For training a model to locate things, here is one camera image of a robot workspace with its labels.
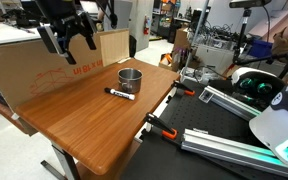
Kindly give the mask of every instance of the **wooden table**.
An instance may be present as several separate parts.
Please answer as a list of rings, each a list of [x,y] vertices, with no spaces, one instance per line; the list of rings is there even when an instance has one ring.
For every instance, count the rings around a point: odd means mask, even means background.
[[[104,92],[118,89],[117,72],[135,68],[143,73],[135,100]],[[16,113],[98,175],[105,174],[171,89],[179,74],[138,60],[115,63],[98,74],[34,98]]]

